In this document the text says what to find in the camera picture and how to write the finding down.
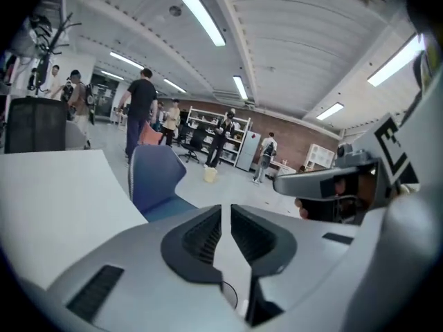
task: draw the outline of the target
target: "ceiling light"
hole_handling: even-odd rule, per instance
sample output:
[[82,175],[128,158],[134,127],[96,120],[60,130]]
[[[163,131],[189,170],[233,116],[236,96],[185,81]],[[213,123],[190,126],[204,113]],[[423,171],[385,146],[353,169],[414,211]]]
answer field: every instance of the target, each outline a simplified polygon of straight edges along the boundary
[[209,37],[212,39],[217,47],[225,46],[226,43],[219,29],[215,25],[213,18],[209,15],[206,8],[203,6],[200,0],[182,0],[189,7],[189,10],[199,20]]
[[234,76],[234,82],[242,99],[247,100],[248,95],[246,94],[246,90],[244,89],[242,78],[240,76]]
[[129,60],[129,59],[125,58],[125,57],[122,57],[121,55],[119,55],[117,53],[110,52],[109,55],[114,57],[114,58],[117,58],[117,59],[121,60],[122,62],[131,64],[132,66],[135,66],[136,68],[138,68],[140,70],[143,70],[145,68],[144,66],[141,66],[140,64],[137,64],[136,62],[133,62],[132,60]]
[[119,80],[124,80],[121,76],[117,76],[117,75],[108,73],[107,71],[104,71],[104,70],[102,70],[102,73],[104,73],[105,75],[108,75],[108,76],[112,76],[112,77],[119,79]]
[[326,111],[324,111],[322,114],[320,114],[317,119],[318,120],[324,120],[328,118],[329,116],[332,116],[334,113],[337,113],[341,109],[345,108],[341,103],[336,103],[334,106],[330,107]]
[[421,35],[415,35],[378,71],[370,76],[368,82],[373,86],[379,86],[383,81],[387,80],[413,60],[422,50],[424,50],[423,37]]
[[180,92],[186,93],[185,90],[183,90],[181,87],[178,87],[174,82],[169,81],[168,79],[163,79],[164,82],[166,82],[166,84],[171,85],[172,87],[175,87],[177,90],[179,90]]

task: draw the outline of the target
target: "white cabinet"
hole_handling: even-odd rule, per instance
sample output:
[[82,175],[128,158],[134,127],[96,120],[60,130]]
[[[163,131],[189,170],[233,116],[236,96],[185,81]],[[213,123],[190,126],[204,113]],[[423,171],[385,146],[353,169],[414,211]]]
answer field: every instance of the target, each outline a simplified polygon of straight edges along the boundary
[[315,165],[329,169],[334,161],[335,152],[325,149],[317,144],[311,144],[309,152],[307,153],[305,167],[306,170],[314,169]]

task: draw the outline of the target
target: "ceiling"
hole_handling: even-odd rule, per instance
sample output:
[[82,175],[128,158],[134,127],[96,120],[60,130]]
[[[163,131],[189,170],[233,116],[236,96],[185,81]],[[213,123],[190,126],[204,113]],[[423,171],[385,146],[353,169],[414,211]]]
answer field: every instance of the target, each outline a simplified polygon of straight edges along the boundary
[[[214,46],[181,0],[68,0],[82,22],[70,38],[77,52],[97,57],[97,69],[126,80],[138,69],[109,56],[111,50],[149,67],[168,96],[241,107],[232,79],[241,75],[260,110],[317,123],[322,108],[341,102],[344,110],[319,124],[330,129],[402,112],[415,95],[410,68],[377,88],[366,82],[412,35],[398,1],[202,1],[226,46]],[[182,15],[173,17],[170,6]],[[163,78],[187,93],[177,94]]]

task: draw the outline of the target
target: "ceiling beam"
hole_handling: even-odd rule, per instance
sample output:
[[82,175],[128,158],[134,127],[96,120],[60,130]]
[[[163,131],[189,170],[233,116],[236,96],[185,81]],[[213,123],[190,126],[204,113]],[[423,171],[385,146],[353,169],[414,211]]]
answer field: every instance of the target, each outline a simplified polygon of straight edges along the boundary
[[369,42],[361,49],[361,52],[354,58],[354,62],[350,63],[350,67],[344,72],[343,76],[336,82],[333,87],[326,92],[325,96],[318,101],[311,110],[305,114],[303,120],[308,118],[315,118],[312,114],[320,104],[329,98],[334,98],[340,88],[343,87],[350,79],[357,73],[358,70],[374,55],[374,53],[380,49],[381,45],[385,42],[386,38],[395,29],[395,26],[406,16],[406,10],[400,2],[395,2],[390,6],[390,18],[384,22],[381,22],[378,29],[376,29],[369,37]]
[[[77,45],[83,53],[92,54],[96,57],[97,62],[94,67],[96,70],[109,71],[110,73],[123,77],[125,79],[125,82],[128,83],[131,83],[133,80],[137,80],[140,77],[138,69],[133,68],[134,72],[130,73],[129,71],[125,71],[123,68],[118,68],[117,66],[108,65],[108,63],[105,63],[104,60],[112,58],[109,56],[110,49],[108,47],[91,41],[87,37],[81,36],[77,38]],[[157,73],[156,71],[152,71],[152,74],[154,76],[153,84],[155,85],[156,89],[165,95],[170,95],[171,92],[164,91],[165,87],[160,83],[160,81],[163,80],[165,76]]]
[[234,4],[232,0],[216,0],[216,2],[218,3],[224,18],[228,23],[229,29],[234,36],[235,45],[240,53],[240,57],[242,58],[246,76],[248,78],[248,83],[250,86],[249,89],[252,92],[256,105],[258,105],[259,100],[257,95],[257,82],[255,80],[255,72],[251,54],[249,53],[249,47],[246,43],[242,25],[234,9]]
[[132,31],[145,38],[152,45],[156,46],[159,50],[163,51],[168,57],[170,57],[174,62],[176,62],[183,70],[187,71],[189,75],[191,75],[198,83],[200,83],[205,90],[209,92],[213,92],[213,88],[209,84],[209,82],[195,70],[182,56],[178,53],[177,50],[171,48],[168,44],[166,44],[160,37],[142,26],[139,22],[134,21],[130,16],[124,14],[122,11],[117,10],[113,6],[105,3],[102,0],[77,0],[83,6],[86,6],[100,14],[110,18],[115,21],[117,24],[124,26],[128,30]]

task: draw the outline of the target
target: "blue office chair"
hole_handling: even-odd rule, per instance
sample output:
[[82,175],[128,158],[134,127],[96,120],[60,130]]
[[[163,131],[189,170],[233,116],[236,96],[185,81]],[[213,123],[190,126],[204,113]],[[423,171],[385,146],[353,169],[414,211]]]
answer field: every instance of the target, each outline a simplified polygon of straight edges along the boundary
[[149,222],[196,209],[175,194],[175,187],[185,175],[185,166],[170,147],[136,147],[129,167],[132,203]]

